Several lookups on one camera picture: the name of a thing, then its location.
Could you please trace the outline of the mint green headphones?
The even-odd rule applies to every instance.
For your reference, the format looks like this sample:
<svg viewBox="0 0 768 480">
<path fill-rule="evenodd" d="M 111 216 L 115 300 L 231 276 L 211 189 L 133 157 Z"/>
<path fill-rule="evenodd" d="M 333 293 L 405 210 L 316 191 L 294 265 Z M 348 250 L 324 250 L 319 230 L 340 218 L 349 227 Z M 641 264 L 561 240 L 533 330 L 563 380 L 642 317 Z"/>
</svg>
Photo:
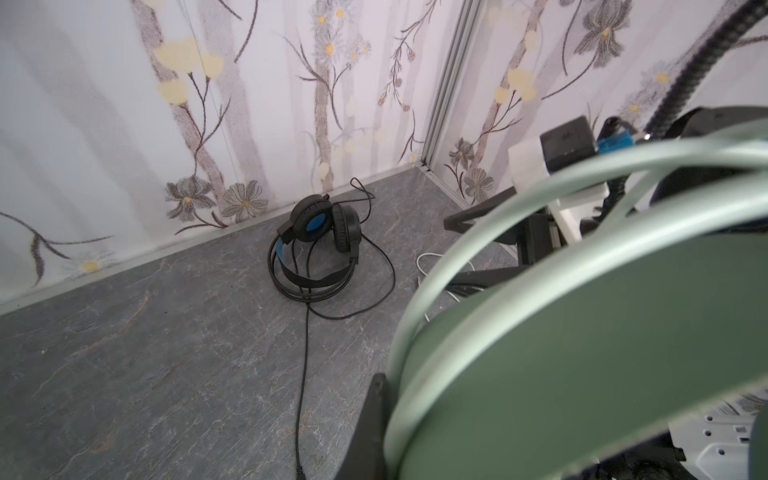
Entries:
<svg viewBox="0 0 768 480">
<path fill-rule="evenodd" d="M 491 241 L 464 234 L 408 304 L 387 365 L 394 479 L 555 479 L 767 378 L 767 170 L 592 233 L 422 318 Z"/>
</svg>

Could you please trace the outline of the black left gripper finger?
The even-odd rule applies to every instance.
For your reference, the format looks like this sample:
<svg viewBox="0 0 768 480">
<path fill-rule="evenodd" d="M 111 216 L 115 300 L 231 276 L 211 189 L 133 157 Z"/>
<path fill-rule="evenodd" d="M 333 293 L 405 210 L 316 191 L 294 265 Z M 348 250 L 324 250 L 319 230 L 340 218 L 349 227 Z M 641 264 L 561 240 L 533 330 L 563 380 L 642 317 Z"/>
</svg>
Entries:
<svg viewBox="0 0 768 480">
<path fill-rule="evenodd" d="M 386 478 L 384 435 L 389 420 L 389 383 L 384 373 L 373 376 L 349 448 L 336 480 Z"/>
</svg>

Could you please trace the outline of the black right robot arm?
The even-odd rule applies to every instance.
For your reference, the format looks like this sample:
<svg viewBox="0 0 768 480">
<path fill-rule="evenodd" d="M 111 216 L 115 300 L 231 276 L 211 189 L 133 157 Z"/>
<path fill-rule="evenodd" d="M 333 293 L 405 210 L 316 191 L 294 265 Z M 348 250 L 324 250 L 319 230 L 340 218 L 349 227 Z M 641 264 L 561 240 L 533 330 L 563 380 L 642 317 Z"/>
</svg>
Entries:
<svg viewBox="0 0 768 480">
<path fill-rule="evenodd" d="M 514 267 L 466 271 L 445 288 L 467 297 L 507 282 L 554 252 L 551 226 L 573 245 L 587 232 L 584 208 L 610 194 L 609 183 L 635 173 L 641 179 L 611 210 L 602 210 L 593 233 L 614 231 L 646 195 L 669 199 L 748 172 L 767 170 L 767 110 L 757 106 L 702 108 L 673 126 L 671 137 L 641 134 L 614 120 L 595 138 L 579 117 L 508 151 L 510 188 L 444 220 L 448 231 L 478 234 L 491 221 L 486 239 L 517 249 Z"/>
</svg>

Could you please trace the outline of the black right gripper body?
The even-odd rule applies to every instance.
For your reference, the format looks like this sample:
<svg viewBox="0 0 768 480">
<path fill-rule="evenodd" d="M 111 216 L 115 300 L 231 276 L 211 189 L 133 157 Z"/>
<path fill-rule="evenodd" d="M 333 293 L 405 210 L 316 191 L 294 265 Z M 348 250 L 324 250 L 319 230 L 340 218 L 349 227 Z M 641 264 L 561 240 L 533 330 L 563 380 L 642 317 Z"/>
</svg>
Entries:
<svg viewBox="0 0 768 480">
<path fill-rule="evenodd" d="M 517 254 L 521 266 L 531 266 L 564 246 L 564 237 L 554 216 L 546 208 L 535 212 L 519 226 Z"/>
</svg>

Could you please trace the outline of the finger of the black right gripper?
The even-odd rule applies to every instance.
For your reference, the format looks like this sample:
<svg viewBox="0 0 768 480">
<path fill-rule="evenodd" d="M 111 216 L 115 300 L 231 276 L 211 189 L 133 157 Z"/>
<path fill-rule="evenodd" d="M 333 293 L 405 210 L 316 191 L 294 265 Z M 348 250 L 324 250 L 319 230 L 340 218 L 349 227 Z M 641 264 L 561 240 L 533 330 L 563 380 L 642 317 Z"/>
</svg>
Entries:
<svg viewBox="0 0 768 480">
<path fill-rule="evenodd" d="M 446 231 L 463 234 L 467 232 L 477 220 L 481 219 L 516 194 L 516 189 L 514 187 L 509 187 L 477 205 L 446 217 L 443 220 L 443 227 Z"/>
<path fill-rule="evenodd" d="M 522 274 L 528 267 L 512 266 L 488 270 L 472 270 L 457 273 L 448 283 L 450 287 L 477 287 L 486 289 L 509 281 Z"/>
</svg>

